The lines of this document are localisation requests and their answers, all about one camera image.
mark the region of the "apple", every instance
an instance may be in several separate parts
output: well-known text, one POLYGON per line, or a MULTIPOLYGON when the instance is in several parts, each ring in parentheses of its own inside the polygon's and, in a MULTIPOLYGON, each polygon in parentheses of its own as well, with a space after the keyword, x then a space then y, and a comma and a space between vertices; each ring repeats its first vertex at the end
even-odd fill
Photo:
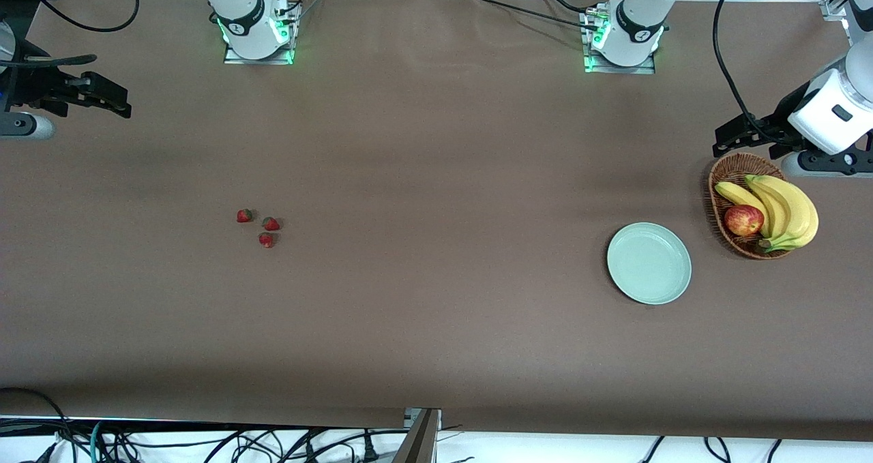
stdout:
POLYGON ((727 229, 736 236, 752 236, 761 230, 764 213, 751 205, 735 205, 724 214, 727 229))

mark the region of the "brown woven basket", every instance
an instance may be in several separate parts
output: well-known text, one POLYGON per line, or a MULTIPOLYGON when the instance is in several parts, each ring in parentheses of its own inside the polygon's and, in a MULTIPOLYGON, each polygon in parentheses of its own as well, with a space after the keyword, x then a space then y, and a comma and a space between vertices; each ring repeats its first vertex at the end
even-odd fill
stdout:
POLYGON ((724 225, 724 212, 727 211, 733 204, 729 200, 723 198, 715 192, 715 184, 720 181, 732 181, 749 190, 745 184, 746 175, 769 175, 771 177, 782 178, 785 180, 785 175, 779 168, 773 164, 752 153, 733 153, 732 155, 723 156, 710 170, 707 189, 709 192, 710 202, 712 204, 712 214, 710 215, 711 224, 718 227, 718 232, 721 233, 724 241, 739 254, 748 258, 757 258, 760 260, 770 260, 773 258, 781 258, 789 254, 786 250, 777 250, 765 254, 764 250, 758 246, 758 240, 761 236, 758 234, 750 237, 739 237, 734 235, 724 225))

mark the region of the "light green plate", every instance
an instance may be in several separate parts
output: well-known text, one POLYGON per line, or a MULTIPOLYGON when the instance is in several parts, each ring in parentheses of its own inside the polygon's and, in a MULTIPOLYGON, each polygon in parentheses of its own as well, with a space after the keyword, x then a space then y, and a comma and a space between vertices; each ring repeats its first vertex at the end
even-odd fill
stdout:
POLYGON ((615 286, 631 299, 663 305, 679 298, 692 281, 692 258, 671 230, 635 223, 621 228, 606 256, 615 286))

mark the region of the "brown table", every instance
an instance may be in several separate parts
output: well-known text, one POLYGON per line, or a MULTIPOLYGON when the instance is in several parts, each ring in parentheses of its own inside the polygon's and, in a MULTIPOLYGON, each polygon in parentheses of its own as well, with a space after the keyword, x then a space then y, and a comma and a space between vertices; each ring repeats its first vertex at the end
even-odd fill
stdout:
MULTIPOLYGON (((57 5, 111 25, 131 2, 57 5)), ((222 65, 206 0, 111 35, 41 9, 30 40, 96 53, 134 117, 0 144, 0 381, 82 416, 873 439, 873 183, 801 181, 821 230, 788 258, 720 245, 713 6, 676 5, 649 77, 585 74, 576 29, 476 0, 323 0, 284 68, 222 65), (284 221, 274 249, 242 207, 284 221), (635 221, 685 240, 678 301, 609 280, 635 221)), ((759 115, 846 48, 813 3, 723 24, 759 115)))

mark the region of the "banana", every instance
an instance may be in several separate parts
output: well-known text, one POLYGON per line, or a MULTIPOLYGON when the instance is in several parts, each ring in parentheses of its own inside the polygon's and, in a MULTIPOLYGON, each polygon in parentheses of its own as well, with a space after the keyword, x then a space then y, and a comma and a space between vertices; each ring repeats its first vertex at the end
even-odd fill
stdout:
POLYGON ((729 200, 733 205, 751 205, 764 213, 764 221, 767 221, 767 209, 761 203, 760 199, 752 195, 751 192, 740 187, 732 181, 720 181, 715 184, 715 192, 720 196, 729 200))
POLYGON ((785 234, 786 229, 788 229, 788 207, 783 205, 782 201, 768 192, 768 190, 765 190, 762 187, 756 188, 752 186, 752 181, 755 180, 756 177, 757 175, 746 175, 745 184, 752 189, 754 195, 760 199, 761 204, 764 205, 764 208, 767 210, 767 212, 764 213, 764 226, 761 227, 761 236, 765 239, 773 239, 774 237, 782 236, 785 234))
POLYGON ((811 233, 810 227, 814 217, 817 221, 816 207, 812 205, 810 198, 802 190, 794 184, 770 176, 752 177, 748 183, 753 192, 759 196, 770 196, 788 210, 788 221, 785 223, 785 229, 777 230, 774 228, 770 238, 762 243, 768 251, 794 249, 797 248, 798 243, 812 239, 808 235, 811 234, 814 237, 818 230, 817 224, 816 229, 812 230, 811 233))

